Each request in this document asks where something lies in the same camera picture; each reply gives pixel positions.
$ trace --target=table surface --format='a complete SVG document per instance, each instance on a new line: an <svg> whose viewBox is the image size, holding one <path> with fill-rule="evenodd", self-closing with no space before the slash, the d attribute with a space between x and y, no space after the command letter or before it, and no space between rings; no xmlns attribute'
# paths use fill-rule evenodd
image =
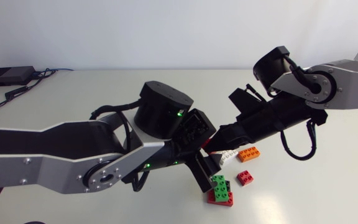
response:
<svg viewBox="0 0 358 224"><path fill-rule="evenodd" d="M250 83L266 96L251 70L61 71L0 108L0 127L43 129L86 120L101 105L135 101L149 80L185 92L217 128L239 114L228 98L236 88ZM0 87L0 101L14 88ZM74 195L39 185L7 187L0 195L0 223L358 223L358 110L328 115L316 128L318 148L308 161L287 155L278 134L241 147L256 146L261 155L233 160L218 173L231 181L232 207L206 203L190 170L180 165L152 170L140 192L122 182ZM310 150L305 123L286 136L296 154ZM236 179L243 170L254 177L245 187Z"/></svg>

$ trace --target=metal bracket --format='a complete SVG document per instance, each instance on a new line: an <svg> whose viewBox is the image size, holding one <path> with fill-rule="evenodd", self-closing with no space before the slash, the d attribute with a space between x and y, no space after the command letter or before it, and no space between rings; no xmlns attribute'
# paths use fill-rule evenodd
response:
<svg viewBox="0 0 358 224"><path fill-rule="evenodd" d="M328 73L336 82L333 99L319 104L328 97L333 84L324 75L307 74L306 78L321 85L321 92L314 95L298 83L292 73L284 73L272 86L276 89L304 98L305 103L314 109L356 109L358 108L358 62L340 60L330 64L316 65L309 68L316 73Z"/></svg>
<svg viewBox="0 0 358 224"><path fill-rule="evenodd" d="M97 170L88 181L89 192L104 190L111 187L134 169L138 168L139 165L165 145L164 140L149 136L135 125L135 110L123 111L123 113L132 128L131 144L135 145L136 149ZM118 119L120 118L117 114L102 118L103 121L109 124L117 123Z"/></svg>

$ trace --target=black cable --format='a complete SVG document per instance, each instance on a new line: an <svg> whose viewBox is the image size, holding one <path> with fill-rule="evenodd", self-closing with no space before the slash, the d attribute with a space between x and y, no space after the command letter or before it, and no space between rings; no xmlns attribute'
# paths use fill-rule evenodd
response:
<svg viewBox="0 0 358 224"><path fill-rule="evenodd" d="M255 96L257 96L262 102L266 103L265 98L263 98L263 96L261 96L255 89L254 87L252 87L250 84L246 85L246 90L250 90L253 94L255 94Z"/></svg>
<svg viewBox="0 0 358 224"><path fill-rule="evenodd" d="M47 72L50 72L51 74L49 74L48 76L51 76L53 75L57 70L50 70L49 68L47 68L45 71L43 71L43 74L42 76L36 81L36 83L34 83L33 85L31 86L28 86L28 88L26 89L26 91L23 91L21 93L18 93L18 94L13 94L11 95L10 97L8 97L6 100L0 102L0 107L4 106L6 103L12 101L13 99L23 95L24 93L27 93L28 91L30 91L32 88L34 88L36 85L38 85L43 79L44 77L46 76Z"/></svg>
<svg viewBox="0 0 358 224"><path fill-rule="evenodd" d="M297 156L291 152L290 148L287 145L287 140L285 139L284 131L281 131L281 141L283 143L284 150L288 153L288 155L290 155L292 158L298 159L300 161L308 160L314 156L314 154L316 153L316 148L317 148L315 126L316 126L316 123L312 122L312 120L309 120L306 124L306 127L309 132L309 136L311 139L311 151L309 152L309 154L307 154L305 156Z"/></svg>
<svg viewBox="0 0 358 224"><path fill-rule="evenodd" d="M272 92L269 92L269 91L267 92L267 95L271 98L275 98L277 96L277 94L273 95Z"/></svg>
<svg viewBox="0 0 358 224"><path fill-rule="evenodd" d="M321 88L313 85L313 83L305 77L305 71L301 67L297 66L296 63L288 55L284 55L283 57L290 64L290 70L292 74L294 75L296 80L301 83L301 85L308 88L314 94L317 94L321 91Z"/></svg>
<svg viewBox="0 0 358 224"><path fill-rule="evenodd" d="M135 175L135 177L132 180L132 189L135 192L138 192L140 190L142 190L142 187L144 186L144 184L146 183L147 177L149 176L150 171L145 171L142 174L142 177L139 180L139 177L137 176L137 174Z"/></svg>
<svg viewBox="0 0 358 224"><path fill-rule="evenodd" d="M127 152L131 151L131 132L129 131L129 125L128 125L128 120L127 118L124 116L124 114L122 113L122 111L118 111L116 112L118 114L118 116L121 118L122 124L124 125L125 128L125 135L126 135L126 139L127 139Z"/></svg>
<svg viewBox="0 0 358 224"><path fill-rule="evenodd" d="M140 106L140 104L141 104L141 99L139 99L133 103L129 103L127 105L119 105L119 106L104 105L104 106L99 107L94 112L92 112L92 115L89 119L96 119L99 115L101 115L103 113L131 110L131 109L134 109L134 108Z"/></svg>

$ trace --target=silver arm segment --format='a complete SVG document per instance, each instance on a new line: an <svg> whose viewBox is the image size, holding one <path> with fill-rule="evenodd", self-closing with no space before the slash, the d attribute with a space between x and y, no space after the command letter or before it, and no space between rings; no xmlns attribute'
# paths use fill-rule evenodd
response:
<svg viewBox="0 0 358 224"><path fill-rule="evenodd" d="M0 154L0 187L39 184L56 192L74 194L96 192L113 186L164 147L163 140L153 138L136 128L134 110L123 113L132 127L131 144L135 149L130 153L123 155L111 149L112 153L79 159L46 154ZM122 125L117 114L109 115L101 121L78 124L83 123L108 123L113 131ZM98 164L105 161L112 162L99 168ZM86 174L89 176L88 186L83 183Z"/></svg>
<svg viewBox="0 0 358 224"><path fill-rule="evenodd" d="M358 108L358 61L339 60L316 65L308 69L305 77L319 84L321 91L310 92L291 72L284 73L272 87L305 99L314 109Z"/></svg>

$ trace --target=bolt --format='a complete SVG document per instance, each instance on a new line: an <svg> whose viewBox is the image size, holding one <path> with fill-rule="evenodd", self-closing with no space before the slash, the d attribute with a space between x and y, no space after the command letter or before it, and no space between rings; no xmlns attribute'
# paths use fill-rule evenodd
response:
<svg viewBox="0 0 358 224"><path fill-rule="evenodd" d="M24 160L23 160L23 163L24 164L30 164L31 163L31 158L25 158Z"/></svg>
<svg viewBox="0 0 358 224"><path fill-rule="evenodd" d="M19 181L19 184L21 184L21 185L25 185L27 183L27 180L26 179L21 179L20 181Z"/></svg>

